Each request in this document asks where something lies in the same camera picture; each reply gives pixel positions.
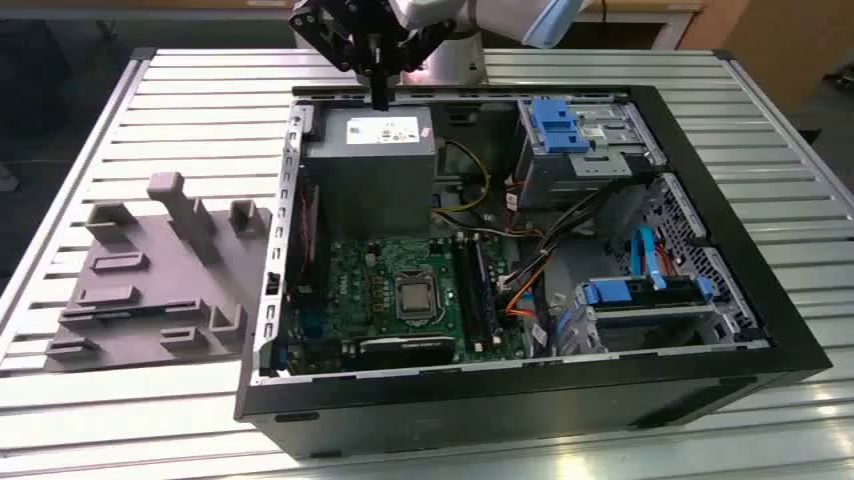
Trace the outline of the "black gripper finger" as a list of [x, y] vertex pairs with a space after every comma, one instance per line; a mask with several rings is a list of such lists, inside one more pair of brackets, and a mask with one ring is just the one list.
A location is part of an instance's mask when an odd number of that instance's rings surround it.
[[394, 85], [402, 72], [413, 72], [456, 31], [456, 21], [444, 20], [418, 30], [400, 25], [381, 31], [381, 110], [394, 100]]
[[342, 71], [353, 71], [368, 86], [372, 106], [381, 110], [381, 35], [353, 38], [320, 1], [297, 1], [289, 19], [294, 32]]

